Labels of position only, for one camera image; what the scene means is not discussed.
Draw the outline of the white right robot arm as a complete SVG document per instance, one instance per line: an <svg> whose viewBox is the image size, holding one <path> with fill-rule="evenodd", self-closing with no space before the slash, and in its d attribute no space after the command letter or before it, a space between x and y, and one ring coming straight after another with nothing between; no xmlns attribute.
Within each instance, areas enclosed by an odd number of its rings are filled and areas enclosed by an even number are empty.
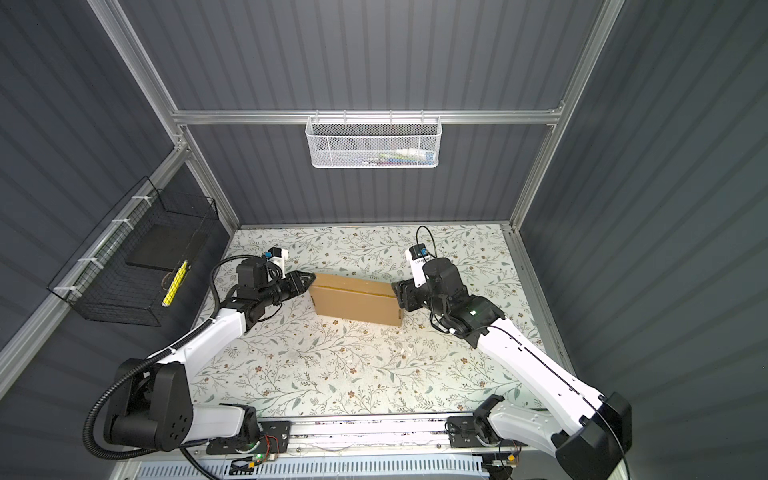
<svg viewBox="0 0 768 480"><path fill-rule="evenodd" d="M554 457L572 479L608 479L632 446L632 409L579 380L529 341L505 313L472 295L450 259L418 244L404 253L412 277L393 283L400 308L425 308L432 326L506 368L543 404L542 412L492 394L472 413L472 431L490 447L520 442Z"/></svg>

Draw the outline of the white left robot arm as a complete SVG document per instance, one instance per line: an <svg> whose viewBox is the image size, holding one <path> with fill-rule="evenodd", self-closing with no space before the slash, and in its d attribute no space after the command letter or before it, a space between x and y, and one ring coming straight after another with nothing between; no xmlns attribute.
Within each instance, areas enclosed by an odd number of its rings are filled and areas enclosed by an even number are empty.
<svg viewBox="0 0 768 480"><path fill-rule="evenodd" d="M234 259L237 282L225 295L211 291L213 310L205 321L147 358L118 367L83 427L83 443L93 455L133 458L217 439L248 450L260 442L255 408L195 405L190 382L232 342L270 319L269 308L280 309L307 292L316 276L286 270L278 249Z"/></svg>

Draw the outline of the brown cardboard box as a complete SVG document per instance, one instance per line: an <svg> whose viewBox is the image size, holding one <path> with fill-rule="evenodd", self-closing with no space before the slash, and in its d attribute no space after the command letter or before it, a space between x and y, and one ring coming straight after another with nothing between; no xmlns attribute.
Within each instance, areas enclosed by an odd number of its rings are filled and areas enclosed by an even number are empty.
<svg viewBox="0 0 768 480"><path fill-rule="evenodd" d="M402 326L402 310L388 283L317 273L309 292L318 315Z"/></svg>

